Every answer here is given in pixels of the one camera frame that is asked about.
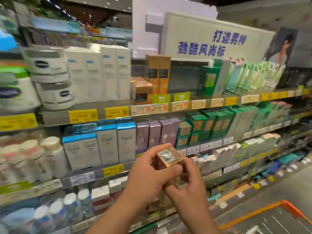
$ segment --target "blue label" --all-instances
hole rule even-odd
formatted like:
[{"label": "blue label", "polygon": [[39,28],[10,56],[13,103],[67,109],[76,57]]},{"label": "blue label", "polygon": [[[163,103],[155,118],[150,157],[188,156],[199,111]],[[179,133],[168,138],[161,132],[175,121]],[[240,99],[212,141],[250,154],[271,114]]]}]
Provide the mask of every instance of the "blue label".
[{"label": "blue label", "polygon": [[46,61],[35,61],[35,66],[39,67],[39,68],[48,68],[49,67],[49,63],[47,63]]},{"label": "blue label", "polygon": [[60,96],[61,97],[66,97],[66,96],[68,96],[69,95],[69,90],[64,90],[64,91],[61,91],[60,92]]},{"label": "blue label", "polygon": [[20,94],[19,88],[0,87],[0,98],[15,98]]}]

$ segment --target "person's right hand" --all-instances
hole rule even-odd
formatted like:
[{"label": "person's right hand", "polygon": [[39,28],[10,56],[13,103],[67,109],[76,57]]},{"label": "person's right hand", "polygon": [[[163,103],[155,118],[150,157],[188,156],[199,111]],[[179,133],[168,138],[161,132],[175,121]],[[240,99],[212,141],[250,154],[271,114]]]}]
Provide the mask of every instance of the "person's right hand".
[{"label": "person's right hand", "polygon": [[187,157],[184,157],[184,167],[188,185],[179,190],[169,181],[163,186],[164,192],[191,233],[219,233],[209,214],[206,187],[198,167]]}]

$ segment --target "hand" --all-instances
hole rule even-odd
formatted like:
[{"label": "hand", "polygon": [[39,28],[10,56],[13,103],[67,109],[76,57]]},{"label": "hand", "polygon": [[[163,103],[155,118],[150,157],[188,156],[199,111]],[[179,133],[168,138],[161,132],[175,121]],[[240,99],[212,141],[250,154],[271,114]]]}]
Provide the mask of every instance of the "hand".
[{"label": "hand", "polygon": [[188,173],[188,185],[179,190],[167,182],[163,187],[164,192],[191,233],[219,233],[209,214],[206,187],[198,167],[187,157],[183,162]]},{"label": "hand", "polygon": [[154,146],[134,162],[122,195],[145,208],[155,200],[167,181],[180,175],[183,168],[178,164],[162,170],[155,170],[153,167],[156,152],[169,146],[171,146],[170,143]]}]

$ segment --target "lavender box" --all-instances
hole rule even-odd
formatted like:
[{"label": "lavender box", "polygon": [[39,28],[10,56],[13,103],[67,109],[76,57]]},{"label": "lavender box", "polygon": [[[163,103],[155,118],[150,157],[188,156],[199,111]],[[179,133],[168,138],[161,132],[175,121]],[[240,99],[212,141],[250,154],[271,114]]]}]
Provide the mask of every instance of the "lavender box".
[{"label": "lavender box", "polygon": [[167,141],[168,143],[171,143],[172,146],[174,146],[177,139],[177,131],[179,130],[181,121],[178,118],[171,118],[169,120],[172,123],[172,129],[170,130],[169,139]]},{"label": "lavender box", "polygon": [[161,132],[161,124],[159,121],[149,121],[150,136],[149,136],[149,149],[159,145],[159,138]]},{"label": "lavender box", "polygon": [[149,124],[148,122],[137,123],[135,154],[144,153],[149,143]]},{"label": "lavender box", "polygon": [[170,120],[159,120],[161,124],[161,134],[159,139],[159,144],[169,143],[169,138],[172,130],[172,123]]}]

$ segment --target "qr code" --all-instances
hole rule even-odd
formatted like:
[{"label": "qr code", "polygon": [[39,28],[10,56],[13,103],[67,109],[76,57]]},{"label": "qr code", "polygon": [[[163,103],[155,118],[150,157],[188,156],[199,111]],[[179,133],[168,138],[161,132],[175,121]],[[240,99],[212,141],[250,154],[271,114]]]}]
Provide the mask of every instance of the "qr code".
[{"label": "qr code", "polygon": [[172,156],[172,153],[170,153],[168,150],[160,152],[159,155],[165,160],[166,163],[175,160],[174,156]]}]

